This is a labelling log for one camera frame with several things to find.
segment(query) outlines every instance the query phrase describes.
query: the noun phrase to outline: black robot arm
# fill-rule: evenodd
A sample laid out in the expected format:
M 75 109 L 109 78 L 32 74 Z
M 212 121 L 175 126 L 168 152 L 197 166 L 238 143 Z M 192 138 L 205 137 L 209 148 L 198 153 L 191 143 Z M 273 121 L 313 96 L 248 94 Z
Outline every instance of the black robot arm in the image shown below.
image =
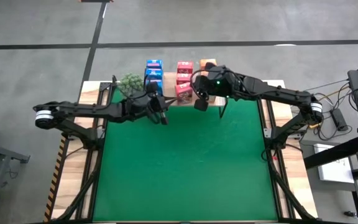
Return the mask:
M 307 91 L 270 86 L 258 78 L 235 73 L 224 65 L 207 64 L 207 67 L 209 67 L 208 75 L 197 76 L 195 82 L 191 84 L 199 97 L 195 103 L 196 109 L 206 110 L 208 107 L 207 99 L 210 95 L 235 100 L 264 99 L 299 107 L 298 115 L 284 126 L 272 128 L 270 137 L 265 138 L 267 145 L 272 149 L 283 149 L 289 135 L 306 125 L 314 125 L 322 121 L 322 105 Z
M 144 91 L 138 91 L 118 103 L 106 106 L 84 105 L 78 103 L 49 102 L 33 107 L 37 112 L 35 125 L 42 129 L 56 128 L 63 132 L 65 137 L 76 136 L 81 139 L 85 149 L 99 147 L 100 142 L 96 128 L 84 128 L 69 118 L 104 118 L 113 123 L 135 121 L 147 116 L 154 123 L 168 124 L 165 112 L 169 102 L 157 94 L 156 83 L 151 83 Z M 112 93 L 117 86 L 112 84 Z

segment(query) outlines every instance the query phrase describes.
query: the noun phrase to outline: gray floor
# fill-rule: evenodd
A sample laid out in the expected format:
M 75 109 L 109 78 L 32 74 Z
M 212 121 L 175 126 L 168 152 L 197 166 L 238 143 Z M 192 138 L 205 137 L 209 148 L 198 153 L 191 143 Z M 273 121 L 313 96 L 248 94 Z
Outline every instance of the gray floor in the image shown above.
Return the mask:
M 0 45 L 90 43 L 99 9 L 76 1 L 0 0 Z M 99 42 L 335 39 L 358 39 L 358 0 L 116 0 L 108 5 Z M 7 177 L 2 189 L 0 223 L 42 220 L 60 133 L 36 128 L 31 108 L 77 100 L 88 52 L 0 50 L 0 145 L 32 156 L 27 165 L 12 163 L 19 177 Z M 304 90 L 345 79 L 358 68 L 358 45 L 99 49 L 89 79 L 142 73 L 149 58 L 163 59 L 166 70 L 178 60 L 216 58 L 237 72 L 283 79 L 288 88 Z M 347 101 L 341 109 L 357 128 L 357 113 Z M 333 131 L 331 122 L 324 131 Z M 333 141 L 355 136 L 353 130 Z M 305 139 L 317 138 L 308 133 Z M 342 215 L 354 210 L 349 192 L 312 190 L 320 218 L 358 223 Z

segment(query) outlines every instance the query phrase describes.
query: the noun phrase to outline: yellow black caution stripe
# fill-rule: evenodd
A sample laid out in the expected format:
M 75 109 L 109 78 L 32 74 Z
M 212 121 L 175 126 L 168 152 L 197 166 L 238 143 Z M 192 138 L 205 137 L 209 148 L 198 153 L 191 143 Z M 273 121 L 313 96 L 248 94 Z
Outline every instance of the yellow black caution stripe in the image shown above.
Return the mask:
M 52 183 L 50 184 L 49 195 L 47 200 L 47 209 L 44 213 L 44 222 L 50 221 L 52 217 L 53 206 L 55 205 L 57 189 L 62 176 L 64 158 L 67 153 L 68 140 L 64 137 L 60 140 L 59 151 L 57 153 L 55 169 L 52 175 Z

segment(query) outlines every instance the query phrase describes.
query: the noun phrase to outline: green table surface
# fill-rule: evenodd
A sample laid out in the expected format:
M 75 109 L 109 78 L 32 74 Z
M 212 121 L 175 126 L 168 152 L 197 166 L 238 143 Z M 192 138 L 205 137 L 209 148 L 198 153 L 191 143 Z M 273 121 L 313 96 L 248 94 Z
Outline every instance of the green table surface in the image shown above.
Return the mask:
M 94 221 L 277 220 L 256 102 L 166 114 L 108 124 Z

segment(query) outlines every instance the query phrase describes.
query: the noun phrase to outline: wooden table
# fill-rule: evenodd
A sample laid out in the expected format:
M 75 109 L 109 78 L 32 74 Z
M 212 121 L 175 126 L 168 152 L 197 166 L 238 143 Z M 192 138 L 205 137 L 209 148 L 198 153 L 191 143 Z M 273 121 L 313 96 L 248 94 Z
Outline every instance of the wooden table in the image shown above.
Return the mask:
M 175 89 L 173 84 L 174 79 L 167 78 L 173 77 L 174 73 L 164 74 L 164 94 L 167 96 L 175 96 Z M 266 80 L 269 85 L 285 87 L 283 80 Z M 93 104 L 97 102 L 99 95 L 99 86 L 101 81 L 88 81 L 84 82 L 81 89 L 81 95 L 79 103 Z M 107 94 L 103 95 L 103 103 L 106 103 Z M 224 105 L 224 98 L 216 98 L 215 106 Z M 267 126 L 270 126 L 269 116 L 267 113 L 266 102 L 263 102 L 264 115 L 267 122 Z M 292 113 L 289 105 L 272 102 L 273 112 L 275 116 L 275 122 L 277 126 L 284 125 L 292 118 Z M 93 125 L 93 118 L 76 118 L 75 123 L 89 128 Z M 289 139 L 287 143 L 299 147 L 299 142 L 294 139 Z M 74 150 L 82 146 L 80 140 L 69 140 L 62 138 L 60 148 L 58 151 L 57 162 L 55 164 L 55 170 L 52 176 L 52 184 L 50 187 L 50 193 L 47 200 L 47 209 L 45 211 L 44 221 L 48 221 L 51 218 L 59 217 L 69 206 L 72 200 L 75 198 L 81 187 L 81 180 L 83 178 L 83 172 L 85 167 L 85 159 L 87 151 L 80 149 L 78 152 L 65 158 L 65 155 L 73 152 Z M 303 157 L 300 151 L 287 147 L 283 151 L 283 159 L 285 162 L 285 168 L 288 176 L 288 182 L 291 191 L 295 194 L 299 202 L 306 208 L 306 210 L 314 217 L 317 217 L 317 211 L 311 193 L 308 176 L 306 173 L 305 165 L 303 163 Z M 91 169 L 94 166 L 96 155 L 98 152 L 93 152 Z M 83 207 L 82 217 L 85 218 L 90 197 L 91 189 L 88 191 L 85 197 L 85 204 Z M 283 208 L 284 217 L 288 216 L 286 210 L 286 200 L 283 192 L 280 192 L 280 200 Z

